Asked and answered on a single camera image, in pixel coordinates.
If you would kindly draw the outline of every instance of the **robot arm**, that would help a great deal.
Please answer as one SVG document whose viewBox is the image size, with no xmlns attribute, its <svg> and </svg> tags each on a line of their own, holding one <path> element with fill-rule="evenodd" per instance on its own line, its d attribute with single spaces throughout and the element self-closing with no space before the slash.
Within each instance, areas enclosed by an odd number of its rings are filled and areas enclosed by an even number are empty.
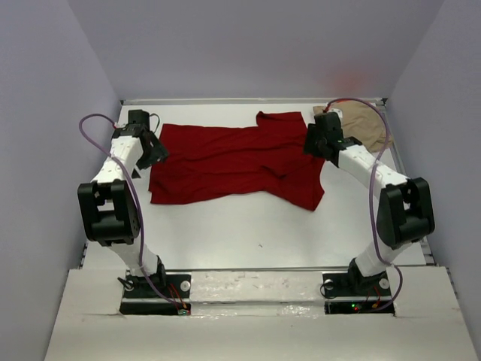
<svg viewBox="0 0 481 361">
<path fill-rule="evenodd" d="M 150 131 L 150 116 L 145 111 L 129 111 L 129 122 L 115 129 L 110 154 L 117 158 L 129 174 L 137 175 L 136 167 L 164 161 L 168 151 Z M 117 253 L 129 267 L 132 276 L 143 277 L 140 221 L 134 199 L 120 166 L 107 158 L 100 172 L 90 183 L 78 187 L 78 199 L 87 238 Z M 143 247 L 143 268 L 147 275 L 165 278 L 160 258 L 146 245 Z"/>
<path fill-rule="evenodd" d="M 345 138 L 335 112 L 315 116 L 315 124 L 307 130 L 304 152 L 321 156 L 369 187 L 376 159 L 360 141 Z M 374 181 L 374 195 L 379 199 L 376 228 L 379 252 L 386 262 L 392 262 L 413 242 L 434 231 L 434 215 L 428 183 L 409 179 L 378 163 Z M 377 256 L 374 243 L 349 265 L 352 287 L 366 289 L 379 280 L 386 264 Z"/>
</svg>

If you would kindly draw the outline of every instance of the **red garment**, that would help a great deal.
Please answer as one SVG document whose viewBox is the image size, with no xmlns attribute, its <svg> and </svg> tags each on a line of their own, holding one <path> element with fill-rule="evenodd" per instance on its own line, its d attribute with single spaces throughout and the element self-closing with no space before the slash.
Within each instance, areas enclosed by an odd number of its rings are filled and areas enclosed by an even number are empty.
<svg viewBox="0 0 481 361">
<path fill-rule="evenodd" d="M 264 114 L 248 128 L 165 124 L 160 141 L 171 154 L 150 173 L 151 202 L 184 205 L 264 190 L 314 211 L 324 190 L 324 159 L 303 154 L 301 113 Z"/>
</svg>

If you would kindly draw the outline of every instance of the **crumpled beige cloth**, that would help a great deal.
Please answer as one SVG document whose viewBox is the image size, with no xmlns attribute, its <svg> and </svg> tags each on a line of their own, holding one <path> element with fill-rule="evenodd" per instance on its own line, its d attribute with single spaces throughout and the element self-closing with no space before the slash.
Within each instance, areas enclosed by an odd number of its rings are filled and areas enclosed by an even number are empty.
<svg viewBox="0 0 481 361">
<path fill-rule="evenodd" d="M 371 152 L 379 152 L 386 140 L 386 129 L 379 115 L 367 105 L 346 101 L 334 103 L 334 109 L 343 112 L 341 126 L 345 137 L 356 137 Z M 314 114 L 322 113 L 324 107 L 313 107 Z"/>
</svg>

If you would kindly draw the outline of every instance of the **wall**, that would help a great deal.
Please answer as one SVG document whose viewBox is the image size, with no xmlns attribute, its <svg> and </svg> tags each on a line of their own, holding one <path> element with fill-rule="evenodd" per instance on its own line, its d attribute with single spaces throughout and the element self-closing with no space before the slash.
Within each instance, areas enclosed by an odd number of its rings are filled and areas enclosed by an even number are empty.
<svg viewBox="0 0 481 361">
<path fill-rule="evenodd" d="M 409 175 L 431 184 L 435 259 L 447 265 L 481 355 L 481 2 L 446 0 L 388 102 Z"/>
<path fill-rule="evenodd" d="M 442 0 L 69 0 L 121 99 L 387 96 Z"/>
<path fill-rule="evenodd" d="M 83 246 L 77 185 L 101 161 L 77 123 L 119 103 L 66 0 L 2 2 L 0 34 L 0 358 L 36 361 Z"/>
</svg>

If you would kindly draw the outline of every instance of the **purple cable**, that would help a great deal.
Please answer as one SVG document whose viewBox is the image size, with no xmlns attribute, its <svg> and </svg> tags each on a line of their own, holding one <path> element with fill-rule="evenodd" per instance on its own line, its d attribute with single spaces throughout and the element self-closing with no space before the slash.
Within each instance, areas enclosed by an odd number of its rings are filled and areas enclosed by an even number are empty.
<svg viewBox="0 0 481 361">
<path fill-rule="evenodd" d="M 122 173 L 123 175 L 126 177 L 126 180 L 127 180 L 127 184 L 129 185 L 129 188 L 130 188 L 130 192 L 132 193 L 133 197 L 134 197 L 134 201 L 135 201 L 135 207 L 137 208 L 137 213 L 138 213 L 138 221 L 140 223 L 140 226 L 141 226 L 141 246 L 140 246 L 140 254 L 139 254 L 139 260 L 138 260 L 138 263 L 139 263 L 139 266 L 141 268 L 141 272 L 142 274 L 144 275 L 145 277 L 145 280 L 147 281 L 147 283 L 149 284 L 150 288 L 152 288 L 153 292 L 156 293 L 157 296 L 159 296 L 160 298 L 170 302 L 172 305 L 178 305 L 177 302 L 175 302 L 173 299 L 169 299 L 168 297 L 162 295 L 159 290 L 157 290 L 157 287 L 155 284 L 153 284 L 153 282 L 150 280 L 150 277 L 149 275 L 145 272 L 144 270 L 144 260 L 143 260 L 143 257 L 144 257 L 144 244 L 145 244 L 145 233 L 144 233 L 144 218 L 142 217 L 142 209 L 141 209 L 141 203 L 138 199 L 138 194 L 137 194 L 137 191 L 135 190 L 135 187 L 134 187 L 134 182 L 132 181 L 132 177 L 130 176 L 129 172 L 127 171 L 126 167 L 122 164 L 122 162 L 117 159 L 115 156 L 112 156 L 112 154 L 110 154 L 110 152 L 105 149 L 104 147 L 102 147 L 99 143 L 97 143 L 96 141 L 94 141 L 93 139 L 91 139 L 86 133 L 85 131 L 83 130 L 83 123 L 89 119 L 89 118 L 93 118 L 93 117 L 102 117 L 102 118 L 105 118 L 106 120 L 108 120 L 109 122 L 112 123 L 112 126 L 115 128 L 115 122 L 107 117 L 106 115 L 103 115 L 103 114 L 99 114 L 99 113 L 93 113 L 93 114 L 89 114 L 85 117 L 83 117 L 80 122 L 78 123 L 78 129 L 80 130 L 80 133 L 82 133 L 83 137 L 91 144 L 93 145 L 95 148 L 99 149 L 103 154 L 105 154 L 106 156 L 108 156 L 109 158 L 111 158 L 119 167 L 120 169 L 122 169 Z"/>
<path fill-rule="evenodd" d="M 373 169 L 371 171 L 371 177 L 369 179 L 369 217 L 371 219 L 371 231 L 373 233 L 373 240 L 374 240 L 374 249 L 376 250 L 376 256 L 377 258 L 379 259 L 379 261 L 381 261 L 383 264 L 387 265 L 387 266 L 393 266 L 395 268 L 396 271 L 398 271 L 398 274 L 399 274 L 399 286 L 398 286 L 398 289 L 396 290 L 395 294 L 393 295 L 393 297 L 391 297 L 391 300 L 386 303 L 384 306 L 381 306 L 379 308 L 376 308 L 375 310 L 373 311 L 380 311 L 380 310 L 383 310 L 385 308 L 388 308 L 390 305 L 392 305 L 394 303 L 394 301 L 397 299 L 397 297 L 399 296 L 399 293 L 401 292 L 401 288 L 403 286 L 403 274 L 401 272 L 401 270 L 399 269 L 399 267 L 397 267 L 396 265 L 393 265 L 392 263 L 390 262 L 387 262 L 383 259 L 383 257 L 381 256 L 381 252 L 379 250 L 379 241 L 377 239 L 377 230 L 376 230 L 376 220 L 374 219 L 374 181 L 376 179 L 376 170 L 377 170 L 377 163 L 379 162 L 379 160 L 381 159 L 381 156 L 383 156 L 384 154 L 384 151 L 387 149 L 388 145 L 389 145 L 389 136 L 390 136 L 390 132 L 389 132 L 389 127 L 388 127 L 388 123 L 386 122 L 386 118 L 384 117 L 383 113 L 381 113 L 376 107 L 374 107 L 371 103 L 369 102 L 366 102 L 362 99 L 357 99 L 357 98 L 338 98 L 338 99 L 334 99 L 334 100 L 331 100 L 325 107 L 324 109 L 324 112 L 328 111 L 329 108 L 331 107 L 332 104 L 336 103 L 336 102 L 344 102 L 344 101 L 347 101 L 347 100 L 350 100 L 350 101 L 353 101 L 353 102 L 359 102 L 359 103 L 362 103 L 366 106 L 368 106 L 369 108 L 371 108 L 373 111 L 376 112 L 377 115 L 379 115 L 379 117 L 381 118 L 383 124 L 384 124 L 384 128 L 386 129 L 386 139 L 384 141 L 384 144 L 383 144 L 383 147 L 381 148 L 381 151 L 379 152 L 379 154 L 377 154 L 377 157 L 376 157 L 376 160 L 374 161 L 374 164 L 373 164 Z"/>
</svg>

